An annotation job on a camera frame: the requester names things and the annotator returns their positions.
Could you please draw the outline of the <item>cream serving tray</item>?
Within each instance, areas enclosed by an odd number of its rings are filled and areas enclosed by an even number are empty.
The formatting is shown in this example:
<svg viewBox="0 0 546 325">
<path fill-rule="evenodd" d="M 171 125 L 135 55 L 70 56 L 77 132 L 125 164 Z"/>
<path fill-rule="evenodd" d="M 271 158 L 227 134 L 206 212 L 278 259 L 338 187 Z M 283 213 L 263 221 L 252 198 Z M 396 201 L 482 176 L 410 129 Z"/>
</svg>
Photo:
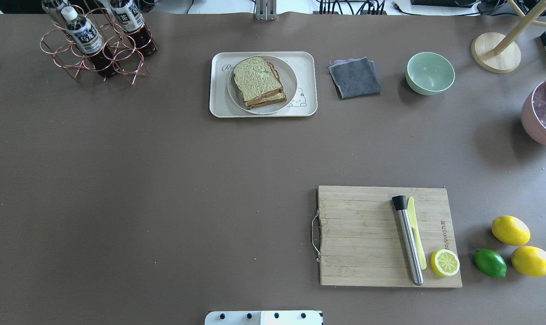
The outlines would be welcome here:
<svg viewBox="0 0 546 325">
<path fill-rule="evenodd" d="M 228 93 L 228 78 L 232 68 L 244 58 L 269 55 L 280 58 L 293 68 L 296 75 L 296 94 L 289 107 L 273 115 L 250 115 L 242 111 Z M 305 117 L 317 111 L 317 89 L 313 57 L 304 51 L 225 52 L 212 59 L 210 83 L 210 112 L 218 118 L 241 117 Z"/>
</svg>

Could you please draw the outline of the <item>grey cloth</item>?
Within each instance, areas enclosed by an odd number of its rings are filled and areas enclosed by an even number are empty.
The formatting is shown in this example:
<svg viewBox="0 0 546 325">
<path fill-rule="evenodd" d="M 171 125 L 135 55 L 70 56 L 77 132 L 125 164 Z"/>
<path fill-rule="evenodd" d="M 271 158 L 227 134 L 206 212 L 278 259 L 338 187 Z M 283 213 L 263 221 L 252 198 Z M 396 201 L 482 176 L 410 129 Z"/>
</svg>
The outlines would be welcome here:
<svg viewBox="0 0 546 325">
<path fill-rule="evenodd" d="M 382 91 L 375 63 L 367 57 L 336 60 L 328 70 L 341 99 Z"/>
</svg>

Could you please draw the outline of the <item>wooden cutting board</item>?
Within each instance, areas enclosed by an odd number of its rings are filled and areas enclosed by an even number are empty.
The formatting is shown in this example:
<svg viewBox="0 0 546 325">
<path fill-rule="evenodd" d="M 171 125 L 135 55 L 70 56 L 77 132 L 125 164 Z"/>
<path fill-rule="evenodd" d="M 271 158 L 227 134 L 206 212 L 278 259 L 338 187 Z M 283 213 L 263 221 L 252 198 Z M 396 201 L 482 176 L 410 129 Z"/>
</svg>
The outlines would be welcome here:
<svg viewBox="0 0 546 325">
<path fill-rule="evenodd" d="M 401 224 L 392 197 L 415 200 L 426 258 L 434 251 L 457 252 L 448 192 L 444 188 L 319 186 L 320 284 L 409 287 Z"/>
</svg>

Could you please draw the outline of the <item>metal muddler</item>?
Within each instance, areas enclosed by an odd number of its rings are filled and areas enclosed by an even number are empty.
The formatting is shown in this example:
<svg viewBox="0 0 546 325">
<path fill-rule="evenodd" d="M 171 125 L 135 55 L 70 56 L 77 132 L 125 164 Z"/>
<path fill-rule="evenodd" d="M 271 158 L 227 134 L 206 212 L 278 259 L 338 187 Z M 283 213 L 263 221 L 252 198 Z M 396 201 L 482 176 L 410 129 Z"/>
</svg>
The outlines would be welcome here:
<svg viewBox="0 0 546 325">
<path fill-rule="evenodd" d="M 392 197 L 391 200 L 394 204 L 397 216 L 400 218 L 401 234 L 403 235 L 403 239 L 405 241 L 405 248 L 413 284 L 416 286 L 421 286 L 424 284 L 424 276 L 421 271 L 420 261 L 417 255 L 415 236 L 413 234 L 413 227 L 411 226 L 411 220 L 408 214 L 406 197 L 404 195 L 397 195 Z"/>
</svg>

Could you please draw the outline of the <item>yellow plastic knife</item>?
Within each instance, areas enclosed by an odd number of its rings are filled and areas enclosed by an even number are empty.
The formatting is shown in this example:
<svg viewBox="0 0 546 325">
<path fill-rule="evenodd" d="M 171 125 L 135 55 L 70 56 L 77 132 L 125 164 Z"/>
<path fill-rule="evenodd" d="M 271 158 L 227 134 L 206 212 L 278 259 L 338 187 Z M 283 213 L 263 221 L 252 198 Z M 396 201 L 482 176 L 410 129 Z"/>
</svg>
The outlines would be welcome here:
<svg viewBox="0 0 546 325">
<path fill-rule="evenodd" d="M 423 249 L 423 244 L 420 238 L 419 226 L 417 223 L 417 216 L 415 211 L 415 199 L 413 197 L 409 197 L 407 200 L 407 211 L 408 211 L 411 228 L 413 230 L 413 235 L 415 237 L 415 247 L 416 247 L 417 257 L 419 258 L 420 268 L 422 270 L 425 270 L 427 267 L 427 263 L 426 263 L 425 252 Z"/>
</svg>

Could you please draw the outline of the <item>green bowl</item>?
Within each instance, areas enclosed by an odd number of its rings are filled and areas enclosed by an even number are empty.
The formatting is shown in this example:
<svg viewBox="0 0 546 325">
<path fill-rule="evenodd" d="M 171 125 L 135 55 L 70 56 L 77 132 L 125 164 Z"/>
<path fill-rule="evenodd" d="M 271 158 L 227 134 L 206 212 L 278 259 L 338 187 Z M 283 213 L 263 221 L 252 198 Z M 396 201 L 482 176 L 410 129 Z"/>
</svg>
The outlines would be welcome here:
<svg viewBox="0 0 546 325">
<path fill-rule="evenodd" d="M 455 70 L 440 54 L 423 52 L 409 59 L 405 78 L 409 87 L 417 94 L 436 95 L 454 84 Z"/>
</svg>

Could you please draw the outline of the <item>half lemon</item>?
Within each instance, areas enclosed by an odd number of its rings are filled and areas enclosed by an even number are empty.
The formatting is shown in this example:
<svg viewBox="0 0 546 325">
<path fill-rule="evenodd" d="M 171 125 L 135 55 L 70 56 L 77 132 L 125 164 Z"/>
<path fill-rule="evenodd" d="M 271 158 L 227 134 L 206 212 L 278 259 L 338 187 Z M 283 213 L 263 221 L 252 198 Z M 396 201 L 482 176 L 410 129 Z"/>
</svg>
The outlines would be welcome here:
<svg viewBox="0 0 546 325">
<path fill-rule="evenodd" d="M 440 249 L 432 254 L 430 266 L 438 276 L 454 276 L 460 270 L 459 257 L 454 251 Z"/>
</svg>

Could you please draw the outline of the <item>copper bottle rack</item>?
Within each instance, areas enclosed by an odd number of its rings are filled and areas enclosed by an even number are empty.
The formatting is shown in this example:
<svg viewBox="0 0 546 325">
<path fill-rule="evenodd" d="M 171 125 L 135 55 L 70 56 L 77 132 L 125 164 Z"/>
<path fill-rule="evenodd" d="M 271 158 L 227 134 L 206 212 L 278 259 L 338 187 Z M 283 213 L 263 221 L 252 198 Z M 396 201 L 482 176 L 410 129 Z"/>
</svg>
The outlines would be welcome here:
<svg viewBox="0 0 546 325">
<path fill-rule="evenodd" d="M 134 84 L 148 76 L 145 58 L 157 51 L 144 13 L 153 0 L 96 0 L 94 6 L 69 0 L 42 0 L 54 29 L 40 41 L 40 49 L 71 78 L 81 72 L 97 73 L 103 80 L 123 76 Z"/>
</svg>

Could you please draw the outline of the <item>green lime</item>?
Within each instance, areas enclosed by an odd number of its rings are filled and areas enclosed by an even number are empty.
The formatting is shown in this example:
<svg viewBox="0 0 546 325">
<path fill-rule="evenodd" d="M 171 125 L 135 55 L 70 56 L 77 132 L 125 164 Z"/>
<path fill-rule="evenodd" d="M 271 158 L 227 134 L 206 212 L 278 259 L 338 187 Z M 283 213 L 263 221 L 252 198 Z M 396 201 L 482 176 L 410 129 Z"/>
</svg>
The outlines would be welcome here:
<svg viewBox="0 0 546 325">
<path fill-rule="evenodd" d="M 501 255 L 490 249 L 478 249 L 474 255 L 474 262 L 479 271 L 495 279 L 506 276 L 507 265 Z"/>
</svg>

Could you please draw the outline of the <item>yellow lemon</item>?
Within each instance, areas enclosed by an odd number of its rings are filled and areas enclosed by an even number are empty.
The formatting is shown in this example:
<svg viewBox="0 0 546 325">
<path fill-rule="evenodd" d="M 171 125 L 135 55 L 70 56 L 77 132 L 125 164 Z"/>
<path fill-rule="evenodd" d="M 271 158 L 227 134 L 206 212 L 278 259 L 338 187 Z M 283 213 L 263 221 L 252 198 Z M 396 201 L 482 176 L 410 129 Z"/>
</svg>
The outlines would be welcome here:
<svg viewBox="0 0 546 325">
<path fill-rule="evenodd" d="M 522 220 L 510 215 L 495 218 L 491 231 L 500 242 L 512 246 L 523 246 L 531 238 L 529 227 Z"/>
<path fill-rule="evenodd" d="M 522 246 L 513 251 L 513 268 L 528 276 L 546 275 L 546 251 L 535 246 Z"/>
</svg>

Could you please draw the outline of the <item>wooden mug tree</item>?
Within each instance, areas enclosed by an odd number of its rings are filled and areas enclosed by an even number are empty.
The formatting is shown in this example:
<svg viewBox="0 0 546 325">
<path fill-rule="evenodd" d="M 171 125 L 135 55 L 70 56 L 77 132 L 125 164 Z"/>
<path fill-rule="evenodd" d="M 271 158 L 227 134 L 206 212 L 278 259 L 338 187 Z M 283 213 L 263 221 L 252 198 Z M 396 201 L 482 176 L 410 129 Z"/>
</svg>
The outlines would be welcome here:
<svg viewBox="0 0 546 325">
<path fill-rule="evenodd" d="M 476 37 L 471 43 L 471 55 L 484 69 L 498 74 L 515 70 L 521 62 L 521 51 L 515 40 L 531 24 L 546 27 L 545 21 L 537 21 L 546 11 L 546 0 L 540 0 L 529 13 L 525 14 L 513 0 L 508 0 L 515 13 L 520 17 L 519 23 L 508 33 L 487 32 Z"/>
</svg>

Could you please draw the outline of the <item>pink bowl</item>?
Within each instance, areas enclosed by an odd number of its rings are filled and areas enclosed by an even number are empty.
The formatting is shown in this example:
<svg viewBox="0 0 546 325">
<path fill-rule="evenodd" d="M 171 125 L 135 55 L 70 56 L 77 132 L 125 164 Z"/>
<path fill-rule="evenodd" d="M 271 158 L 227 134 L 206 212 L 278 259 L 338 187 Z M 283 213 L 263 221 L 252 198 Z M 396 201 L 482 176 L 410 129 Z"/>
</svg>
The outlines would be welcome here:
<svg viewBox="0 0 546 325">
<path fill-rule="evenodd" d="M 546 146 L 546 81 L 536 86 L 525 99 L 521 122 L 533 140 Z"/>
</svg>

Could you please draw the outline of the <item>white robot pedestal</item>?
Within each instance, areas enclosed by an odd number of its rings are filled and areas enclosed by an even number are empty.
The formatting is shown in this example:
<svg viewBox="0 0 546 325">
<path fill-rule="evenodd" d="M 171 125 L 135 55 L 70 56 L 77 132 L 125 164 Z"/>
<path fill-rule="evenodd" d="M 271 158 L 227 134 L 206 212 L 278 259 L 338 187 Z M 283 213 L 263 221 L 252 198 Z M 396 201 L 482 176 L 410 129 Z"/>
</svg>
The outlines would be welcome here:
<svg viewBox="0 0 546 325">
<path fill-rule="evenodd" d="M 205 325 L 322 325 L 322 311 L 213 311 L 205 317 Z"/>
</svg>

